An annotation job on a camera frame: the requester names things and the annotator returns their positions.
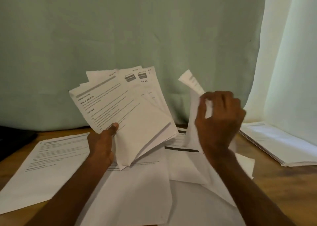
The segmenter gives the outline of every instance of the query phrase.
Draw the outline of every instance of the hand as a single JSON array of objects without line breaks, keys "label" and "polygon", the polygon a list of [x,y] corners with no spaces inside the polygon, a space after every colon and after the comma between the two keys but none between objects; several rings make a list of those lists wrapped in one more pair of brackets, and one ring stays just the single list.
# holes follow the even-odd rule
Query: hand
[{"label": "hand", "polygon": [[[212,101],[210,118],[206,115],[206,100]],[[238,132],[246,112],[232,92],[207,92],[200,97],[195,125],[200,145],[207,158],[229,151],[228,147]]]},{"label": "hand", "polygon": [[118,123],[113,123],[110,128],[98,134],[96,132],[91,132],[87,136],[89,144],[89,156],[88,159],[93,161],[104,162],[107,167],[109,167],[113,162],[113,152],[112,148],[112,136],[114,136],[119,127]]}]

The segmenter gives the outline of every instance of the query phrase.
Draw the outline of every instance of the curtain fold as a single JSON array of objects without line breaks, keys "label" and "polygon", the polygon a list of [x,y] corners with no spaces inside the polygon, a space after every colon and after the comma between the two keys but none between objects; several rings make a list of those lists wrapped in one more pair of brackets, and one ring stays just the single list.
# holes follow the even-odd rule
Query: curtain fold
[{"label": "curtain fold", "polygon": [[87,125],[68,90],[85,71],[155,66],[177,123],[190,69],[206,90],[251,90],[265,0],[0,0],[0,125]]}]

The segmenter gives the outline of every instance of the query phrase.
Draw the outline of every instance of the table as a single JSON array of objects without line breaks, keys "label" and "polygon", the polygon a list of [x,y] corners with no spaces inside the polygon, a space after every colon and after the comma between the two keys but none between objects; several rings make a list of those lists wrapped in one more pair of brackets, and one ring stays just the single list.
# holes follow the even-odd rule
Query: table
[{"label": "table", "polygon": [[[40,132],[35,140],[0,162],[0,189],[10,180],[19,166],[42,140],[91,132],[91,128]],[[248,142],[236,137],[237,153],[256,160],[254,182],[298,226],[317,225],[317,166],[287,168]],[[46,202],[0,215],[1,226],[24,225]]]}]

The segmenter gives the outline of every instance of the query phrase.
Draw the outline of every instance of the wooden table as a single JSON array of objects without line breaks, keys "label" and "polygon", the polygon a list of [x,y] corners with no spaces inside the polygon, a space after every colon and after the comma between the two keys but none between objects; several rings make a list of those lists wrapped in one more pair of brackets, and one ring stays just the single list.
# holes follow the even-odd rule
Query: wooden table
[{"label": "wooden table", "polygon": [[[19,166],[42,140],[90,132],[92,129],[74,129],[40,132],[30,144],[0,162],[0,189],[10,180]],[[317,225],[317,166],[282,167],[243,136],[236,139],[237,152],[256,160],[254,182],[297,225]],[[46,202],[0,215],[1,226],[22,226]]]}]

